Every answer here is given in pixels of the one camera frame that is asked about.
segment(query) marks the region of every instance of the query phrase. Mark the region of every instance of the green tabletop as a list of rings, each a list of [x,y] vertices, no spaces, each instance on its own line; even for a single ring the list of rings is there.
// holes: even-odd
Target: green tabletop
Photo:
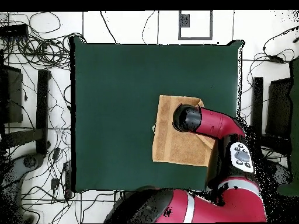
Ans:
[[[74,44],[76,190],[204,189],[206,167],[152,161],[159,95],[199,97],[235,116],[241,41]]]

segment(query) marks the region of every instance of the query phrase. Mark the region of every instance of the white floor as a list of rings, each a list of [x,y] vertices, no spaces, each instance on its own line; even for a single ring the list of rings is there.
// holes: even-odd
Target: white floor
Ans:
[[[107,28],[103,22],[103,19],[99,12],[53,12],[59,18],[61,22],[61,28],[49,34],[41,34],[45,39],[59,37],[70,33],[82,33],[86,38],[88,43],[114,43],[113,38],[107,31]],[[191,11],[184,11],[183,13],[190,13],[190,18],[195,19],[195,15],[200,15],[200,12],[194,13]],[[34,13],[24,13],[28,17],[31,17]],[[103,12],[103,15],[107,21],[107,25],[114,35],[117,43],[127,43],[127,44],[141,44],[143,40],[146,43],[156,44],[157,43],[157,32],[158,32],[158,18],[159,18],[159,44],[221,44],[225,45],[231,40],[244,40],[245,46],[243,49],[243,91],[248,89],[250,85],[248,84],[246,78],[249,73],[249,68],[252,64],[255,54],[262,52],[262,47],[264,43],[271,37],[287,30],[291,27],[299,25],[299,17],[296,15],[295,11],[290,10],[280,10],[280,11],[269,11],[269,10],[214,10],[213,11],[213,39],[211,41],[179,41],[178,40],[178,11],[141,11],[141,12]],[[13,21],[22,21],[28,23],[26,16],[23,15],[10,15],[10,23]],[[37,15],[32,19],[31,25],[38,32],[47,32],[49,30],[59,27],[59,22],[57,19],[49,14],[44,13]],[[295,52],[295,57],[299,55],[299,42],[293,44],[293,40],[299,36],[299,31],[292,31],[282,37],[277,37],[274,40],[267,43],[266,52],[270,55],[275,55],[287,48],[293,49]],[[286,60],[292,59],[293,54],[286,51],[284,53]],[[19,60],[24,62],[24,58],[21,55],[11,55],[9,58],[9,65],[20,68],[23,73],[23,83],[31,87],[32,89],[37,86],[37,71],[34,70],[30,65],[24,64],[20,65]],[[255,62],[252,66],[256,66],[260,62]],[[70,125],[70,113],[67,109],[67,105],[62,97],[60,90],[63,90],[70,84],[69,72],[54,68],[50,69],[53,78],[50,81],[50,93],[49,96],[49,107],[55,106],[50,114],[48,139],[53,145],[57,142],[57,138],[60,139],[63,128],[69,128]],[[287,78],[290,76],[290,71],[288,64],[274,64],[272,62],[264,62],[256,69],[252,71],[253,76],[264,77],[264,100],[268,99],[268,87],[271,81],[276,79]],[[26,94],[28,96],[28,101],[23,101],[23,107],[28,112],[33,125],[36,124],[36,94],[34,91],[24,87]],[[69,90],[66,94],[67,100],[69,98]],[[251,105],[251,90],[246,92],[242,96],[241,108],[245,108]],[[263,130],[265,130],[266,125],[266,110],[267,102],[264,103],[263,108]],[[251,112],[251,108],[248,107],[242,113],[248,116]],[[20,131],[20,127],[31,128],[31,123],[27,118],[25,112],[23,112],[23,122],[21,124],[11,124],[10,132]],[[64,139],[66,138],[66,143],[70,143],[71,137],[68,131],[63,133]],[[61,143],[60,148],[66,148],[66,144]],[[13,154],[13,158],[20,155],[24,155],[28,152],[34,152],[35,143],[26,144]],[[70,150],[67,150],[68,159],[71,157]],[[56,172],[62,169],[62,164],[66,161],[67,157],[64,155],[62,159],[57,163]],[[33,178],[31,180],[25,181],[22,188],[22,193],[27,193],[33,186],[43,186],[45,191],[50,190],[51,177],[47,180],[49,173],[47,172],[47,160],[45,159],[44,165],[38,170],[27,175],[26,179],[30,179],[33,176],[39,176],[45,172],[44,175]],[[99,195],[100,193],[111,194],[111,195]],[[63,198],[61,190],[59,191],[60,198]],[[81,195],[77,195],[76,199],[80,200]],[[111,210],[114,202],[113,192],[100,192],[100,191],[87,191],[82,193],[82,201],[74,201],[67,211],[67,213],[60,219],[59,223],[77,223],[80,219],[81,203],[82,210],[89,207],[95,198],[97,201],[94,205],[85,212],[84,223],[102,223]],[[36,211],[41,215],[39,223],[50,223],[53,218],[66,206],[61,203],[49,204],[51,198],[45,195],[41,190],[37,191],[33,195],[28,195],[23,200],[25,208],[29,208],[32,211]]]

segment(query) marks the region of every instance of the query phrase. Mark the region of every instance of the black cable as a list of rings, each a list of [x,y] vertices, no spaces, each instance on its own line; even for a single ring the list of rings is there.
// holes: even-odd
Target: black cable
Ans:
[[[278,54],[276,54],[276,55],[272,55],[272,56],[268,55],[268,54],[266,53],[266,44],[267,44],[270,40],[273,40],[273,39],[275,39],[275,38],[278,37],[278,36],[285,35],[285,34],[291,32],[291,31],[298,30],[298,29],[299,29],[299,26],[292,27],[292,28],[287,29],[286,31],[283,31],[282,33],[280,33],[280,34],[278,34],[278,35],[276,35],[276,36],[274,36],[274,37],[268,39],[268,40],[264,43],[264,46],[263,46],[263,52],[264,52],[268,57],[275,57],[275,56],[278,56],[280,53],[278,53]]]
[[[69,102],[66,98],[65,98],[65,91],[67,91],[67,89],[70,87],[71,85],[68,85],[64,91],[63,91],[63,99],[68,103],[68,104],[71,104],[71,102]]]
[[[159,16],[160,16],[160,10],[158,10],[157,44],[159,44]]]
[[[154,10],[153,13],[148,17],[148,19],[147,19],[147,21],[145,22],[145,25],[144,25],[144,27],[143,27],[143,31],[142,31],[142,35],[141,35],[141,37],[142,37],[142,40],[143,40],[144,44],[145,44],[145,41],[144,41],[144,39],[143,39],[143,32],[144,32],[144,30],[145,30],[145,27],[147,26],[147,22],[148,22],[148,20],[151,18],[151,16],[152,16],[154,13],[155,13],[155,10]]]
[[[29,209],[25,209],[23,206],[21,206],[21,208],[22,208],[24,211],[28,211],[28,212],[30,212],[30,213],[34,213],[34,214],[38,215],[39,218],[38,218],[36,224],[39,223],[39,221],[40,221],[40,214],[39,214],[39,213],[37,213],[37,212],[35,212],[35,211],[31,211],[31,210],[29,210]]]
[[[115,37],[112,35],[110,29],[108,28],[108,25],[107,25],[107,23],[106,23],[106,19],[104,18],[102,11],[100,11],[100,15],[101,15],[101,17],[102,17],[102,19],[103,19],[103,21],[104,21],[104,23],[105,23],[105,26],[106,26],[108,32],[110,33],[111,37],[113,38],[114,43],[117,44],[117,43],[116,43],[116,40],[115,40]]]
[[[58,22],[59,22],[59,27],[56,28],[56,29],[54,29],[54,30],[47,31],[47,32],[43,32],[43,33],[39,31],[39,32],[38,32],[39,34],[52,33],[52,32],[58,30],[58,29],[61,27],[60,19],[58,18],[57,15],[53,14],[52,12],[39,12],[39,13],[35,13],[35,14],[31,15],[31,17],[30,17],[30,19],[29,19],[29,26],[30,26],[30,27],[32,27],[32,25],[31,25],[31,19],[32,19],[34,16],[39,15],[39,14],[42,14],[42,13],[50,13],[50,14],[54,15],[54,16],[57,18]]]
[[[82,213],[82,222],[81,222],[81,223],[83,223],[83,221],[84,221],[84,212],[87,211],[88,209],[90,209],[90,208],[95,204],[97,198],[98,198],[99,196],[102,196],[102,195],[110,196],[110,195],[113,195],[113,194],[104,194],[104,193],[98,194],[98,195],[96,196],[95,200],[93,201],[93,203],[92,203],[90,206],[88,206],[86,209],[83,210],[83,213]]]
[[[23,64],[28,64],[29,63],[30,66],[32,66],[33,68],[35,68],[33,65],[44,65],[46,67],[46,69],[52,68],[52,67],[59,67],[59,68],[64,69],[67,66],[69,66],[69,49],[66,48],[65,43],[67,42],[67,44],[69,45],[69,38],[72,37],[72,36],[77,36],[77,37],[81,38],[81,40],[83,40],[85,42],[86,42],[86,40],[82,37],[81,34],[78,34],[78,33],[73,33],[73,34],[70,34],[68,36],[61,36],[61,37],[58,37],[58,38],[52,38],[52,39],[48,39],[48,40],[41,38],[39,34],[41,34],[42,32],[37,32],[37,31],[35,31],[34,28],[31,27],[31,19],[32,19],[32,17],[34,17],[34,16],[36,16],[38,14],[42,14],[42,13],[43,12],[34,14],[29,19],[29,28],[30,28],[31,33],[30,33],[28,39],[23,39],[23,40],[17,40],[16,39],[16,40],[12,40],[12,42],[5,41],[5,40],[3,41],[4,46],[6,45],[5,51],[8,52],[8,56],[6,57],[6,59],[9,59],[9,56],[14,52],[14,47],[17,47],[17,49],[20,51],[20,54],[22,54],[23,57],[27,60],[27,62],[23,63],[23,62],[20,61],[20,59],[17,56],[17,59],[19,60],[19,63],[17,63],[17,64],[21,64],[22,67],[23,67]],[[59,29],[60,28],[60,20],[59,20],[59,18],[57,16],[56,16],[56,18],[58,19],[58,22],[59,22],[59,27],[57,29]],[[28,75],[28,77],[29,77],[30,81],[32,82],[32,84],[34,86],[34,89],[28,87],[27,85],[24,85],[23,82],[22,82],[22,84],[36,93],[35,84],[31,80],[31,78],[30,78],[29,75]],[[62,94],[62,91],[61,91],[61,89],[59,87],[59,84],[57,82],[56,82],[56,84],[57,84],[57,86],[58,86],[58,88],[60,90],[60,93]],[[52,111],[56,106],[58,106],[57,105],[57,101],[56,101],[55,106],[53,106],[52,108],[48,108],[48,111]],[[69,149],[70,145],[66,143],[66,139],[64,141],[63,135],[65,135],[64,132],[62,132],[62,136],[61,136],[59,144],[61,143],[61,141],[63,141],[63,143],[65,143],[67,145],[67,148]],[[62,157],[60,159],[63,158],[64,154],[67,157],[67,154],[65,152],[65,150],[67,148],[60,149],[62,151],[61,152]],[[48,166],[48,169],[45,171],[45,172],[49,172],[49,176],[51,175],[51,171],[54,170],[54,166],[53,165],[54,164],[51,163],[51,166],[50,167]]]
[[[82,223],[82,193],[80,193],[80,224]]]

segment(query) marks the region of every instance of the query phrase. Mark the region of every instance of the electrical cord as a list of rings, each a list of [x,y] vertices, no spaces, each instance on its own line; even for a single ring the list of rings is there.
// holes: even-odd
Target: electrical cord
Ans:
[[[83,212],[82,212],[82,222],[81,222],[81,223],[83,223],[83,221],[84,221],[84,213],[85,213],[85,211],[89,210],[89,209],[95,204],[95,202],[96,202],[96,200],[97,200],[97,198],[98,198],[99,196],[102,196],[102,195],[111,196],[111,195],[113,195],[113,194],[114,194],[114,193],[111,193],[111,194],[104,194],[104,193],[98,194],[98,195],[96,196],[95,200],[93,201],[93,203],[92,203],[90,206],[88,206],[86,209],[83,210]]]
[[[110,33],[111,37],[113,38],[113,40],[114,40],[114,43],[115,43],[115,44],[117,44],[117,43],[116,43],[116,39],[115,39],[115,37],[112,35],[112,33],[111,33],[110,29],[108,28],[108,25],[107,25],[106,19],[104,18],[102,11],[100,11],[100,15],[101,15],[101,17],[102,17],[102,19],[103,19],[103,21],[104,21],[104,23],[105,23],[105,26],[106,26],[106,28],[107,28],[108,32]]]
[[[152,16],[155,12],[156,12],[156,11],[154,10],[153,13],[148,17],[148,19],[147,19],[147,21],[145,22],[145,25],[144,25],[144,27],[143,27],[143,31],[142,31],[141,37],[142,37],[142,40],[143,40],[144,44],[145,44],[145,41],[144,41],[144,39],[143,39],[143,32],[144,32],[144,30],[145,30],[145,27],[147,26],[147,22],[148,22],[148,20],[151,18],[151,16]]]
[[[33,65],[44,65],[47,69],[48,68],[51,68],[52,66],[54,66],[54,67],[66,67],[67,65],[68,65],[68,62],[64,62],[64,60],[67,60],[68,59],[68,54],[69,54],[69,51],[68,51],[68,49],[66,49],[66,47],[64,46],[64,43],[65,43],[65,41],[67,41],[67,43],[69,44],[69,38],[71,37],[71,36],[78,36],[78,37],[81,37],[81,35],[80,34],[70,34],[69,36],[62,36],[62,37],[59,37],[59,38],[63,38],[63,41],[62,42],[60,42],[59,40],[56,42],[56,45],[55,45],[55,43],[53,43],[52,41],[53,40],[55,40],[55,39],[50,39],[50,40],[45,40],[45,39],[42,39],[40,36],[39,36],[39,33],[41,33],[41,32],[36,32],[35,30],[34,30],[34,28],[32,28],[31,27],[31,23],[32,23],[32,21],[31,21],[31,19],[32,19],[32,17],[30,18],[30,20],[29,20],[29,27],[30,27],[30,29],[31,29],[31,34],[33,34],[33,35],[35,35],[35,36],[33,36],[33,35],[31,35],[31,36],[29,36],[29,39],[28,40],[12,40],[12,42],[10,42],[10,41],[2,41],[2,43],[4,44],[4,45],[6,45],[6,51],[8,52],[8,56],[6,57],[6,59],[9,59],[9,56],[14,52],[14,47],[16,47],[17,46],[17,48],[18,48],[18,50],[20,51],[20,53],[25,57],[25,59],[27,60],[27,62],[26,63],[22,63],[21,61],[20,61],[20,59],[19,59],[19,57],[17,56],[17,59],[19,60],[19,63],[17,63],[17,64],[21,64],[21,66],[23,67],[23,69],[25,70],[25,68],[24,68],[24,66],[23,66],[23,64],[30,64],[30,66],[32,66],[32,64]],[[36,43],[38,43],[38,46],[37,46],[37,48],[35,48],[34,47],[34,42],[36,42]],[[45,47],[42,47],[42,45],[43,44],[46,44],[46,45],[48,45],[49,44],[49,48],[48,49],[50,49],[51,50],[51,52],[45,52],[43,49],[45,48]],[[59,50],[59,52],[54,52],[54,49],[53,49],[53,46],[60,46],[59,48],[58,48],[58,50]],[[57,55],[60,55],[60,57],[57,59],[57,60],[55,60],[54,59],[54,57],[55,56],[57,56]],[[31,87],[29,87],[29,86],[27,86],[27,85],[25,85],[23,82],[22,82],[22,84],[24,85],[24,86],[26,86],[27,88],[29,88],[29,89],[31,89],[32,91],[34,91],[35,93],[37,93],[36,92],[36,88],[35,88],[35,84],[33,83],[33,81],[31,80],[31,78],[30,78],[30,76],[28,75],[28,73],[27,73],[27,71],[25,70],[25,72],[26,72],[26,74],[27,74],[27,76],[29,77],[29,79],[30,79],[30,81],[31,81],[31,83],[33,84],[33,89],[31,88]],[[59,88],[59,90],[60,90],[60,93],[61,93],[61,95],[63,95],[62,94],[62,91],[61,91],[61,89],[60,89],[60,87],[59,87],[59,84],[55,81],[55,83],[57,84],[57,86],[58,86],[58,88]],[[51,125],[52,125],[52,127],[53,127],[53,124],[52,124],[52,122],[51,122],[51,118],[50,118],[50,112],[52,112],[53,111],[53,109],[56,107],[56,106],[58,106],[58,107],[60,107],[58,104],[57,104],[57,100],[56,100],[56,104],[55,104],[55,106],[53,106],[53,107],[51,107],[51,108],[48,108],[48,114],[49,114],[49,120],[50,120],[50,123],[51,123]],[[61,113],[61,119],[63,120],[63,122],[64,122],[64,125],[66,125],[66,122],[64,121],[64,119],[63,119],[63,117],[62,117],[62,114],[63,114],[63,111],[64,111],[64,109],[62,108],[62,113]],[[67,140],[66,140],[66,138],[67,138],[67,133],[69,133],[69,132],[65,132],[65,131],[63,131],[62,132],[62,135],[61,135],[61,139],[60,139],[60,141],[59,141],[59,144],[58,144],[58,146],[60,145],[60,143],[61,142],[63,142],[64,144],[66,144],[67,145],[67,147],[66,148],[64,148],[64,149],[60,149],[59,148],[59,150],[61,151],[61,153],[60,153],[60,156],[61,156],[61,158],[60,159],[62,159],[63,158],[63,156],[65,155],[66,156],[66,158],[67,158],[67,154],[66,154],[66,152],[65,152],[65,150],[68,148],[69,149],[69,147],[70,147],[70,145],[67,143]],[[51,175],[51,171],[53,170],[53,172],[54,172],[54,176],[52,176],[52,177],[57,177],[57,174],[55,173],[55,170],[54,170],[54,164],[53,163],[51,163],[51,159],[50,159],[50,153],[49,153],[49,157],[48,157],[48,165],[49,165],[49,163],[50,163],[50,167],[48,166],[48,169],[46,170],[46,172],[49,172],[49,176]],[[33,187],[32,189],[30,189],[30,191],[27,193],[27,194],[25,194],[25,196],[27,196],[27,195],[32,195],[32,194],[34,194],[34,193],[36,193],[36,192],[38,192],[38,190],[41,190],[41,188],[42,187]],[[36,191],[36,192],[34,192],[34,193],[30,193],[34,188],[38,188],[38,190]]]
[[[27,18],[27,23],[20,22],[20,21],[13,21],[15,24],[27,24],[30,29],[30,34],[28,38],[23,39],[16,39],[9,42],[8,40],[2,39],[4,51],[8,52],[7,57],[5,60],[9,58],[9,56],[14,52],[19,50],[20,54],[25,58],[27,62],[20,62],[17,64],[30,64],[32,65],[42,65],[46,68],[61,68],[69,70],[69,49],[66,47],[66,44],[69,45],[69,38],[77,36],[83,42],[86,43],[86,40],[79,33],[71,33],[66,36],[51,38],[51,39],[44,39],[41,37],[40,34],[44,33],[52,33],[58,30],[61,27],[60,19],[55,14],[49,12],[50,14],[54,15],[59,22],[59,27],[50,30],[47,32],[38,32],[32,27],[32,18],[36,15],[40,15],[46,12],[36,13],[31,18],[28,18],[25,14],[13,14],[13,15],[23,15]]]
[[[274,37],[268,39],[268,40],[264,43],[264,46],[263,46],[263,52],[264,52],[268,57],[276,57],[276,56],[278,56],[280,53],[278,53],[278,54],[276,54],[276,55],[269,55],[269,54],[267,54],[267,53],[266,53],[266,44],[267,44],[270,40],[274,40],[274,39],[275,39],[276,37],[278,37],[278,36],[285,35],[285,34],[287,34],[287,33],[289,33],[289,32],[292,32],[292,31],[294,31],[294,30],[298,30],[298,29],[299,29],[299,26],[292,27],[292,28],[287,29],[286,31],[283,31],[282,33],[280,33],[280,34],[278,34],[278,35],[276,35],[276,36],[274,36]]]
[[[71,85],[68,85],[68,86],[64,89],[64,91],[63,91],[63,99],[64,99],[64,101],[67,102],[68,104],[71,104],[71,102],[69,102],[69,101],[65,98],[65,91],[67,91],[67,89],[68,89],[70,86],[71,86]]]

